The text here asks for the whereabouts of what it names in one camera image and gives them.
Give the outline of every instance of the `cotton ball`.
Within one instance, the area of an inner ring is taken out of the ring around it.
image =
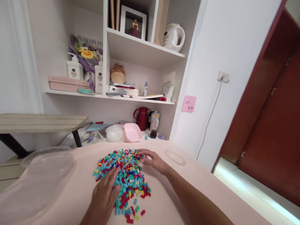
[[[115,124],[106,130],[106,138],[109,142],[124,141],[124,125]]]

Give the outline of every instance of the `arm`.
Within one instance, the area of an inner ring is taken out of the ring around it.
[[[145,165],[153,166],[169,180],[186,209],[191,224],[233,225],[228,217],[211,200],[183,179],[155,152],[148,149],[139,149],[138,151],[139,155],[148,155],[151,157],[151,160],[146,158],[142,160]]]

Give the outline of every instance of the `photo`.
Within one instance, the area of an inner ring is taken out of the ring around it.
[[[147,14],[122,5],[120,32],[146,40]]]
[[[126,12],[125,15],[125,33],[136,38],[142,38],[143,17]]]

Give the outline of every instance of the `plastic bottle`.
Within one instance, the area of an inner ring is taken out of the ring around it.
[[[150,128],[151,125],[151,114],[154,112],[154,109],[151,109],[151,111],[148,114],[148,122],[147,122],[147,127]]]
[[[95,66],[95,92],[102,94],[102,85],[103,85],[103,56],[100,56],[99,65]]]
[[[68,65],[68,77],[77,80],[83,80],[83,66],[79,63],[77,55],[68,52],[72,55],[72,60],[67,61]]]
[[[143,92],[143,96],[147,96],[147,91],[148,91],[148,83],[145,83],[145,87],[144,87],[144,92]]]
[[[156,138],[157,130],[158,130],[158,124],[159,124],[158,114],[155,114],[155,118],[151,123],[151,128],[152,128],[151,133],[150,133],[151,138]]]
[[[152,123],[152,121],[153,121],[154,118],[155,118],[155,114],[157,114],[157,110],[155,110],[155,111],[151,114],[151,123]]]

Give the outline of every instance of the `yellow flower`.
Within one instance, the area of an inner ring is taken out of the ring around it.
[[[82,49],[81,56],[87,59],[92,59],[94,58],[94,52]]]

